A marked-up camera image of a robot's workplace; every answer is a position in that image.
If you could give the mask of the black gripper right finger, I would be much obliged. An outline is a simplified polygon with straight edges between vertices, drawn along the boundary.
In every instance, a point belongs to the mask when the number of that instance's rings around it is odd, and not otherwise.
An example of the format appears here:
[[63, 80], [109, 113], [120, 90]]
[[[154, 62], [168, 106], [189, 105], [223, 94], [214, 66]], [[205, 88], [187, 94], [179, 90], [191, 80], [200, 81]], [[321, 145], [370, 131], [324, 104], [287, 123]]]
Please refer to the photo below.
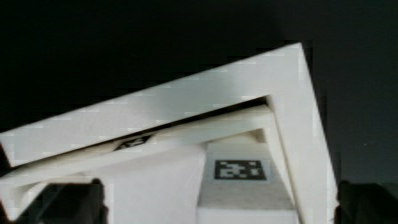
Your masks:
[[333, 224], [398, 224], [398, 183], [338, 182]]

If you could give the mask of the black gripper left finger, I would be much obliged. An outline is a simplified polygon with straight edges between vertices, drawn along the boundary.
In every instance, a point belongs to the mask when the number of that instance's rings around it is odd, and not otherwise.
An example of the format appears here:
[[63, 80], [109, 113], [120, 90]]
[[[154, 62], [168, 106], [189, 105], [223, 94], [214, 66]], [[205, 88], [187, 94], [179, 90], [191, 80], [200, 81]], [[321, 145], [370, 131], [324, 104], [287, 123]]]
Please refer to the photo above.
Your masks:
[[108, 224], [104, 186], [99, 179], [65, 184], [40, 216], [40, 224]]

